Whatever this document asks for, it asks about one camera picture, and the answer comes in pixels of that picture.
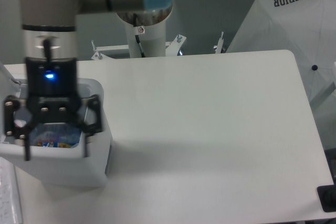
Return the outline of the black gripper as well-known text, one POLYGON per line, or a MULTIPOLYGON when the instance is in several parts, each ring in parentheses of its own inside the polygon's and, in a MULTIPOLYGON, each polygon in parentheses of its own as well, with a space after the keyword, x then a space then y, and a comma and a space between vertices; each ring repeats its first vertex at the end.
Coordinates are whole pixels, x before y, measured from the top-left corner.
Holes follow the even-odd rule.
POLYGON ((89 137, 102 132, 101 101, 97 94, 80 98, 77 89, 77 60, 62 58, 25 58, 28 81, 26 106, 32 117, 23 127, 15 125, 14 115, 25 99, 9 95, 4 100, 4 133, 24 142, 25 161, 29 161, 29 135, 38 123, 74 123, 78 121, 81 105, 86 117, 78 127, 85 135, 83 156, 88 157, 89 137))

